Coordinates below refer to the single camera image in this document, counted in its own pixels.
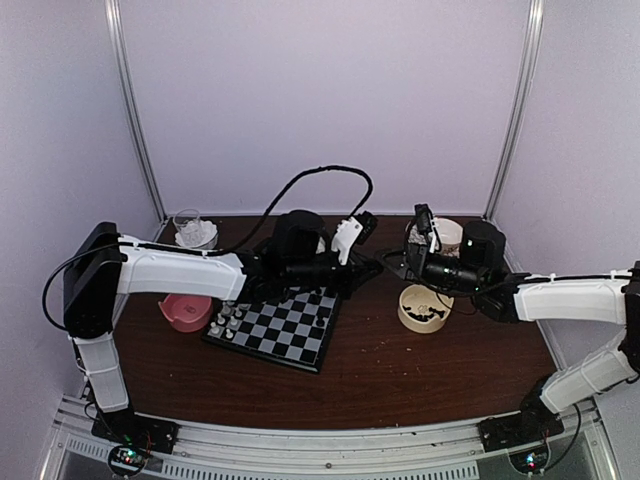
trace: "glass cup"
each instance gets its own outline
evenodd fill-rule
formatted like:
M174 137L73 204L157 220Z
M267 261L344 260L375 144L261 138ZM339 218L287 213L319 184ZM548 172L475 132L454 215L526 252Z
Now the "glass cup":
M200 212L193 208L182 210L173 217L173 224L185 247L199 247L205 239Z

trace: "pink container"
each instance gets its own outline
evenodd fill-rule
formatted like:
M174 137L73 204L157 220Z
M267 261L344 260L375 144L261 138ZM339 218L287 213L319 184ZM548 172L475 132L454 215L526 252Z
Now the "pink container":
M213 302L198 295L167 295L159 302L160 310L173 328L182 333L197 332L209 322Z

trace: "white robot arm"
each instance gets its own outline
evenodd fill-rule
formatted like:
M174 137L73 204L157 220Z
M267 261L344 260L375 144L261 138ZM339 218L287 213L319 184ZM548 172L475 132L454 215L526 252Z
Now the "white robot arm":
M454 258L437 253L439 240L429 207L416 205L415 210L404 248L378 254L401 278L442 295L471 298L481 313L499 322L579 320L626 327L581 362L541 379L522 401L519 414L481 422L485 450L510 448L538 441L547 433L561 433L559 412L638 378L640 262L630 270L604 275L509 274L504 265L506 239L493 225L484 221L466 224L459 258ZM419 243L410 242L414 226L423 237ZM391 262L393 257L402 258L401 263Z
M327 287L342 298L382 272L375 260L351 256L376 220L365 212L342 222L331 250L324 222L315 213L281 215L271 238L255 251L201 251L149 243L120 235L114 224L98 225L64 274L64 327L89 380L100 422L94 434L170 451L177 426L135 415L113 341L116 294L178 293L222 301L262 302L281 298L288 287Z
M514 295L518 319L598 321L626 326L624 290L631 275L631 271L618 271L611 272L609 279L584 280L555 280L551 276L549 283L524 285ZM580 400L637 377L638 371L620 348L626 335L626 331L621 331L580 363L553 374L540 395L549 411L559 413Z

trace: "purple wall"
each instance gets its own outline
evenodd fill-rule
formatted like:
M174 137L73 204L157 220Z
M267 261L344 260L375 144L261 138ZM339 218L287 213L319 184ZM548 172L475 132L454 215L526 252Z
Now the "purple wall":
M480 213L529 4L430 0L124 2L149 152L170 212L262 212L328 163L375 180L369 208ZM305 180L282 209L344 213L363 186Z
M82 380L40 310L44 281L97 222L141 236L157 224L103 2L3 2L0 32L0 463L3 478L26 479L61 394ZM60 288L51 293L59 318Z
M497 223L528 271L640 260L640 3L549 1L526 118ZM615 327L548 324L573 363ZM640 471L640 384L598 398L623 478Z

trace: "brown table surface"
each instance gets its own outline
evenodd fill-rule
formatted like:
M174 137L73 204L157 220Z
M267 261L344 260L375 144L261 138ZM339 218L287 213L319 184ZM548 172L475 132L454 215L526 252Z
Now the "brown table surface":
M214 220L220 246L256 221ZM333 228L337 220L327 224ZM407 221L381 217L361 251L400 246ZM272 227L269 219L256 240ZM161 241L173 234L170 224ZM406 286L385 272L343 302L319 375L206 344L200 332L177 333L158 309L164 295L132 295L115 337L133 404L143 413L242 427L425 425L516 410L535 381L554 371L535 324L452 313L435 334L407 330L396 315ZM456 300L455 307L471 305Z

